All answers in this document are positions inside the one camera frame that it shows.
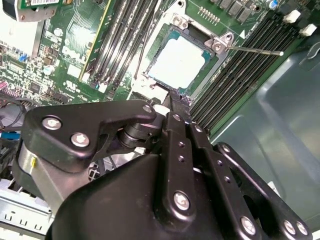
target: capacitor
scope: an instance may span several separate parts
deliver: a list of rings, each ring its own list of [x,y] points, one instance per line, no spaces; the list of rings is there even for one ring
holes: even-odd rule
[[[55,71],[55,67],[52,65],[48,65],[43,68],[43,73],[44,75],[47,75],[47,76],[51,75],[54,71]]]
[[[270,10],[275,10],[278,7],[279,3],[277,0],[267,0],[265,1],[265,6]]]
[[[62,31],[61,28],[56,28],[55,30],[53,30],[54,35],[56,35],[57,37],[62,37],[62,35],[64,34],[64,31]]]

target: ram slot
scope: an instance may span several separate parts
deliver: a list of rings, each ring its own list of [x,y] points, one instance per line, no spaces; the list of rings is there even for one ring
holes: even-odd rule
[[[128,52],[127,57],[124,58],[124,63],[122,64],[119,71],[116,72],[116,75],[112,78],[113,79],[112,84],[113,84],[114,88],[117,88],[119,86],[119,83],[124,78],[132,60],[137,55],[137,51],[139,49],[139,46],[143,42],[144,36],[148,30],[149,24],[151,24],[151,20],[152,20],[152,16],[149,16],[149,18],[147,20],[147,24],[145,24],[143,26],[143,28],[141,29],[141,31],[139,32],[139,34],[137,36],[137,40],[133,44],[130,52]]]
[[[101,82],[107,82],[108,81],[108,73],[110,70],[110,67],[114,63],[117,55],[121,51],[123,47],[126,45],[126,40],[130,32],[132,32],[132,25],[134,24],[137,13],[140,9],[140,0],[134,0],[131,4],[129,9],[127,10],[127,13],[125,14],[123,24],[121,25],[115,39],[114,39],[114,45],[111,48],[111,50],[108,52],[106,59],[103,63],[102,69],[101,69]]]
[[[290,44],[293,43],[293,41],[294,41],[293,38],[290,40],[287,40],[284,48],[289,47]],[[276,56],[271,56],[270,59],[267,61],[264,69],[267,70],[274,63],[274,61],[276,59],[277,59]],[[263,72],[261,71],[254,78],[259,79],[259,77],[261,77],[262,74],[263,74]],[[256,81],[252,81],[252,83],[250,85],[248,85],[246,88],[243,88],[237,94],[233,95],[232,98],[230,98],[229,101],[224,105],[224,107],[222,107],[220,109],[220,111],[216,114],[215,118],[212,118],[211,120],[208,119],[209,121],[206,123],[206,127],[209,129],[213,128],[225,116],[225,114],[227,114],[227,112],[237,103],[237,101],[239,101],[241,99],[241,97],[245,93],[247,93],[248,89],[251,88],[255,83],[256,83]]]
[[[269,29],[273,25],[272,22],[264,21],[259,26],[258,29],[254,32],[254,34],[251,35],[251,37],[247,40],[247,46],[254,46],[255,43],[258,42],[260,36],[263,35],[265,30]],[[194,116],[194,118],[197,117],[198,114],[200,114],[200,111],[202,110],[202,107],[206,105],[206,101],[214,94],[215,89],[219,85],[220,78],[223,78],[225,75],[227,75],[230,71],[233,70],[234,66],[237,65],[237,63],[243,59],[248,53],[247,52],[241,52],[237,51],[234,56],[232,57],[231,61],[228,63],[228,65],[221,71],[219,76],[213,81],[213,83],[209,86],[209,88],[205,91],[205,93],[192,104],[191,106],[191,114]]]
[[[143,26],[146,25],[148,17],[153,12],[155,4],[156,1],[149,1],[148,4],[142,5],[138,16],[135,18],[136,21],[132,26],[132,30],[125,40],[125,43],[123,44],[121,50],[117,52],[115,59],[111,60],[111,66],[108,67],[108,71],[106,71],[105,75],[103,75],[102,77],[104,81],[108,79],[109,82],[112,83],[115,79],[117,79],[117,73],[119,72],[117,70],[124,64],[124,61],[130,52],[130,49],[136,43],[138,35],[141,33]]]
[[[93,76],[96,76],[101,71],[101,68],[106,60],[106,57],[109,51],[112,48],[112,45],[115,43],[115,37],[118,33],[121,22],[126,14],[127,8],[129,6],[130,0],[123,0],[115,13],[114,20],[111,23],[110,31],[107,34],[107,37],[103,40],[102,47],[99,51],[99,55],[96,59],[96,63],[94,64]]]
[[[286,50],[294,42],[297,31],[282,23],[278,24],[279,20],[278,16],[265,19],[243,46],[272,51]],[[213,128],[276,59],[275,56],[236,52],[202,97],[191,106],[194,121],[206,129]]]
[[[276,35],[273,35],[272,37],[268,37],[263,41],[263,44],[259,44],[258,47],[262,49],[267,49],[270,42],[272,42],[276,38]],[[220,86],[216,89],[215,93],[212,95],[213,97],[210,99],[212,104],[207,104],[206,111],[207,113],[215,113],[216,111],[213,111],[213,109],[217,109],[216,106],[220,103],[223,97],[227,93],[231,93],[231,88],[236,85],[239,82],[239,78],[243,73],[245,73],[248,69],[254,70],[252,68],[252,63],[258,63],[257,58],[261,57],[259,54],[255,53],[247,53],[246,56],[238,63],[238,65],[228,73],[227,76],[225,76],[220,84]],[[204,120],[204,118],[210,118],[210,116],[202,115],[197,121],[200,123]]]

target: silver metal bracket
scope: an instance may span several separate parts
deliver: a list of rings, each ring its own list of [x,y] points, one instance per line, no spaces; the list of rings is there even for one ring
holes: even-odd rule
[[[89,183],[88,169],[80,173],[62,171],[30,152],[24,143],[18,164],[23,171],[31,175],[53,214],[57,213],[60,205],[71,193]]]
[[[220,55],[227,51],[228,47],[232,45],[234,41],[234,34],[227,32],[220,37],[214,37],[204,43],[207,47],[211,48],[216,54]]]

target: black plastic bracket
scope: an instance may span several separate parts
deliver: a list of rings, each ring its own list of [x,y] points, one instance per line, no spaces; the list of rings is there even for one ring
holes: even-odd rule
[[[42,121],[48,117],[58,119],[60,129],[45,128]],[[30,152],[63,171],[76,173],[106,157],[120,128],[151,123],[155,118],[155,110],[142,100],[39,107],[26,114],[21,137]],[[89,145],[72,144],[75,133],[85,134]]]
[[[303,220],[266,184],[265,181],[228,144],[219,142],[214,149],[225,157],[247,204],[256,208],[255,219],[272,239],[312,239],[311,231]],[[303,234],[298,225],[303,224]]]
[[[161,144],[154,213],[167,229],[181,232],[196,218],[196,193],[191,142],[184,119],[174,112],[166,115]]]
[[[224,156],[213,150],[206,133],[198,125],[192,123],[188,130],[193,156],[203,170],[222,234],[226,239],[262,239]],[[252,224],[247,230],[242,225],[244,220]]]

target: motherboard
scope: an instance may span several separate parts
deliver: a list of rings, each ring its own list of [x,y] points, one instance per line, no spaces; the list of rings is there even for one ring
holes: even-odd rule
[[[8,23],[0,29],[2,93],[46,106],[162,103],[174,90],[212,134],[320,22],[320,3],[312,0],[50,4],[56,11],[44,21],[0,12]]]

